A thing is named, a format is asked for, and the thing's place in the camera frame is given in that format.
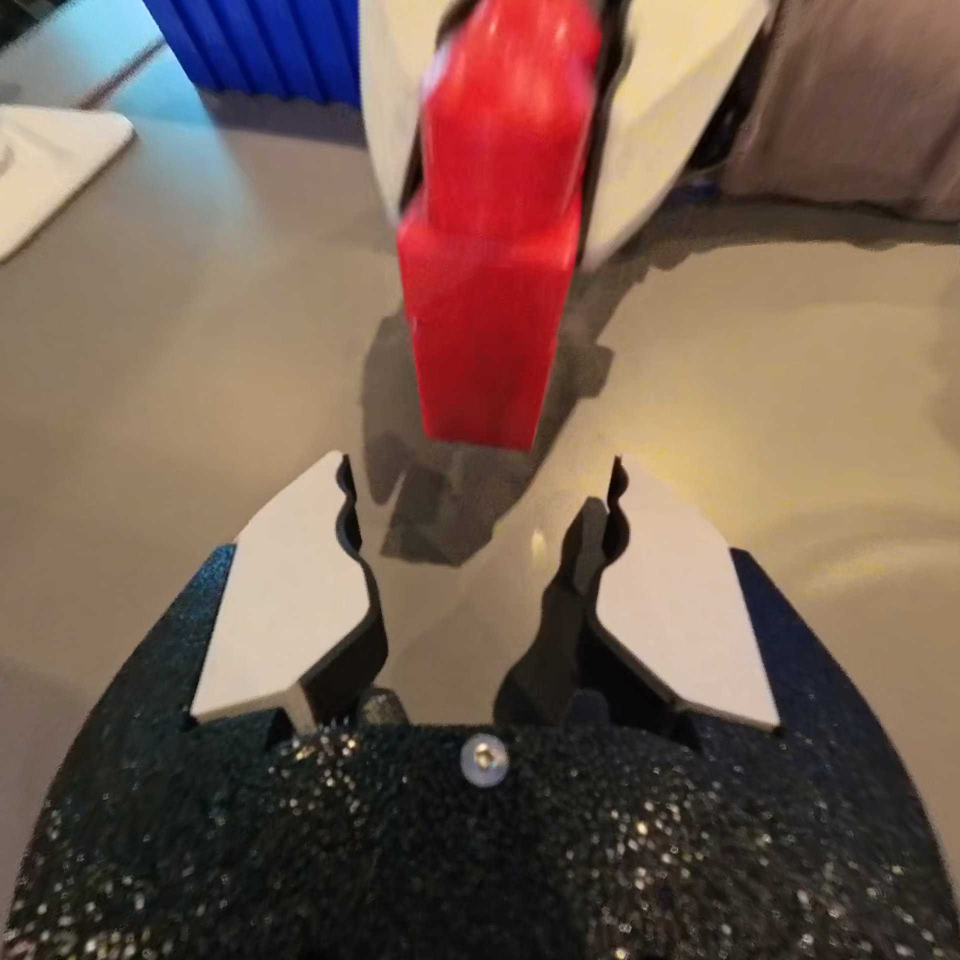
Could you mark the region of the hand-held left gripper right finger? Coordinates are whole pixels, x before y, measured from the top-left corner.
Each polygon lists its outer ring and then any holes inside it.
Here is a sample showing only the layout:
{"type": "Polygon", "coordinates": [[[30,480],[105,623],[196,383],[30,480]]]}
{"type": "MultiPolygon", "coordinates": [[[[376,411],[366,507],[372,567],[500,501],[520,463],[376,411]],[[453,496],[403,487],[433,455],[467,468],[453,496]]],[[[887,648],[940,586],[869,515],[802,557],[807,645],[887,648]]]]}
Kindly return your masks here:
{"type": "Polygon", "coordinates": [[[731,548],[700,510],[619,455],[605,502],[567,528],[534,640],[495,698],[501,724],[779,728],[731,548]]]}

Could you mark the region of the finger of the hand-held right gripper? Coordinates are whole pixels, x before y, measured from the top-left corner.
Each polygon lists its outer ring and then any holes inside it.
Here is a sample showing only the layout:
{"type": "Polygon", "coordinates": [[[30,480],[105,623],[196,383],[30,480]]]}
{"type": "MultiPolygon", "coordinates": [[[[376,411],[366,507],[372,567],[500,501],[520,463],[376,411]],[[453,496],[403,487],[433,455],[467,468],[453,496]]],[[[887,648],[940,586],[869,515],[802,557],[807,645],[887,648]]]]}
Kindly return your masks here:
{"type": "Polygon", "coordinates": [[[360,83],[371,168],[391,225],[416,167],[420,90],[451,1],[362,1],[360,83]]]}
{"type": "Polygon", "coordinates": [[[607,3],[601,91],[583,181],[582,270],[604,265],[678,184],[772,6],[607,3]]]}

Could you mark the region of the blue plastic bin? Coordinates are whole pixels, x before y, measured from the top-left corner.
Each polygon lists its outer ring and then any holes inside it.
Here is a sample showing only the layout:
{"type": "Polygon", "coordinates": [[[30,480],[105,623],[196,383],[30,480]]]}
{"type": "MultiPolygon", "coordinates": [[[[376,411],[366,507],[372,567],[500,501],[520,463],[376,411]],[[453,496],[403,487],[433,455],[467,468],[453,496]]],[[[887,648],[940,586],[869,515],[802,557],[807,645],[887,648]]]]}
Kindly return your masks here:
{"type": "Polygon", "coordinates": [[[146,1],[145,7],[197,87],[361,107],[357,1],[146,1]]]}

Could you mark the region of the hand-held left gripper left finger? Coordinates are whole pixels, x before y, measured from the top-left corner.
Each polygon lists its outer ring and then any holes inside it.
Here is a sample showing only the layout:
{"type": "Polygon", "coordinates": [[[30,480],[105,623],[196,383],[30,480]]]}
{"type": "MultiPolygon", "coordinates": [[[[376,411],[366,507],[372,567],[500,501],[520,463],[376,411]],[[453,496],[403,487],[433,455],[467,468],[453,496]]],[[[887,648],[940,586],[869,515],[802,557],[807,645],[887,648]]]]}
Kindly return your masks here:
{"type": "Polygon", "coordinates": [[[361,548],[352,465],[331,451],[234,542],[190,706],[197,724],[281,711],[311,732],[352,710],[388,658],[361,548]]]}

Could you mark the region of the instruction board stand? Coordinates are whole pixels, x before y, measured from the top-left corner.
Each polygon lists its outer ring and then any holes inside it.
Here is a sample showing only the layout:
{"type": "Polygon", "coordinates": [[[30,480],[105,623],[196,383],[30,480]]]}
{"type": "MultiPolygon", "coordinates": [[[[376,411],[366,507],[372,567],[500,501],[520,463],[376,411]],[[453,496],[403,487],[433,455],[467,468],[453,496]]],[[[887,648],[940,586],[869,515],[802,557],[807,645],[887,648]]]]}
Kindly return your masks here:
{"type": "Polygon", "coordinates": [[[116,112],[4,103],[1,262],[29,244],[136,136],[116,112]]]}

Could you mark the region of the red mega block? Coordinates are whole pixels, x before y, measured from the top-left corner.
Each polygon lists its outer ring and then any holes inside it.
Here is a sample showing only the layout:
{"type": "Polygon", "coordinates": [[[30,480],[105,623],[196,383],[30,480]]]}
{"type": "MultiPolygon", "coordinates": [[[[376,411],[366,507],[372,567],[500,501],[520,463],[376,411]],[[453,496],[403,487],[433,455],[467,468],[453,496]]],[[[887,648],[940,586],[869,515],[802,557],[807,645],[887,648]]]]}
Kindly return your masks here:
{"type": "Polygon", "coordinates": [[[588,2],[480,2],[420,96],[397,231],[426,436],[534,445],[577,260],[602,47],[588,2]]]}

